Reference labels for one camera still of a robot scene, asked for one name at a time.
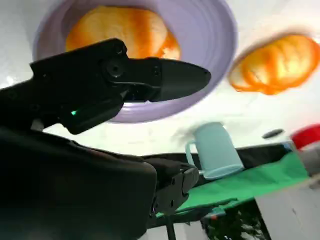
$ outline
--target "black bar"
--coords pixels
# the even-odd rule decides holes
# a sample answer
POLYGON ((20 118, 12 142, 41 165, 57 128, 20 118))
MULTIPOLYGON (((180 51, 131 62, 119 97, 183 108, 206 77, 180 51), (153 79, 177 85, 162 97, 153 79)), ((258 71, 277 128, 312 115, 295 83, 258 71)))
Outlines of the black bar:
POLYGON ((174 223, 169 216, 166 217, 166 232, 168 234, 168 240, 177 240, 174 223))

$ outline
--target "red object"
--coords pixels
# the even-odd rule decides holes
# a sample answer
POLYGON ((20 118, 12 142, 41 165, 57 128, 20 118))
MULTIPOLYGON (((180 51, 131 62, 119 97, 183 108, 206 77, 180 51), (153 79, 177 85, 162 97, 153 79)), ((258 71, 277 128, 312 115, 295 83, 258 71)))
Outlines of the red object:
POLYGON ((320 141, 320 124, 307 126, 292 135, 292 141, 298 150, 320 141))

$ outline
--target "screw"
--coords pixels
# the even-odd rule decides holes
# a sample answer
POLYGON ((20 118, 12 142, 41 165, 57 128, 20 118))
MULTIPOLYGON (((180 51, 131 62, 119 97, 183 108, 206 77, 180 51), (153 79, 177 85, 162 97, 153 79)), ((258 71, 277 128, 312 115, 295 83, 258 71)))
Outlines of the screw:
POLYGON ((46 81, 46 82, 48 82, 48 81, 50 80, 50 76, 47 75, 47 74, 43 74, 43 75, 42 75, 42 78, 43 78, 42 80, 43 80, 43 81, 46 81))
POLYGON ((122 54, 122 52, 123 52, 123 48, 122 48, 122 46, 120 46, 120 45, 116 45, 115 46, 115 52, 117 53, 117 54, 122 54))
POLYGON ((10 91, 8 92, 8 98, 10 98, 11 100, 15 100, 18 97, 18 94, 14 91, 10 91))
POLYGON ((33 112, 37 112, 40 109, 40 106, 38 104, 31 104, 30 110, 33 112))
POLYGON ((159 72, 159 67, 158 66, 155 66, 154 67, 154 75, 155 76, 159 76, 160 72, 159 72))
POLYGON ((118 62, 110 62, 106 66, 106 70, 114 78, 118 78, 124 73, 124 69, 123 69, 122 65, 119 64, 118 62))

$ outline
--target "orange bread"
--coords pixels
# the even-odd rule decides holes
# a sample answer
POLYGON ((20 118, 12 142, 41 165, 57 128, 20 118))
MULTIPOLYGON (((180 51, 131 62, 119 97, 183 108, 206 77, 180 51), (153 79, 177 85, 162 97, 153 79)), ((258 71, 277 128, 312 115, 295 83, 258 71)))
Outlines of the orange bread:
POLYGON ((311 38, 287 35, 251 52, 229 74, 239 92, 278 94, 304 83, 316 69, 320 48, 311 38))
POLYGON ((66 51, 112 38, 125 43, 129 58, 180 58, 179 44, 163 20, 149 10, 129 7, 99 6, 88 12, 67 36, 66 51))

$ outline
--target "purple plate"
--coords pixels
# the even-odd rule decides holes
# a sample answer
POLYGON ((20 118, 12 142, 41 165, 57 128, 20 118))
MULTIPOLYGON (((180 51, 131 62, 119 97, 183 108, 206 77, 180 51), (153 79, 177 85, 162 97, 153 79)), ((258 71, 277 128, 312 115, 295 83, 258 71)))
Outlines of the purple plate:
POLYGON ((126 103, 111 122, 149 122, 179 113, 208 95, 229 70, 237 46, 237 30, 223 0, 64 0, 40 24, 33 59, 63 53, 72 26, 99 5, 140 7, 158 13, 179 42, 181 60, 212 74, 210 83, 193 95, 156 103, 126 103))

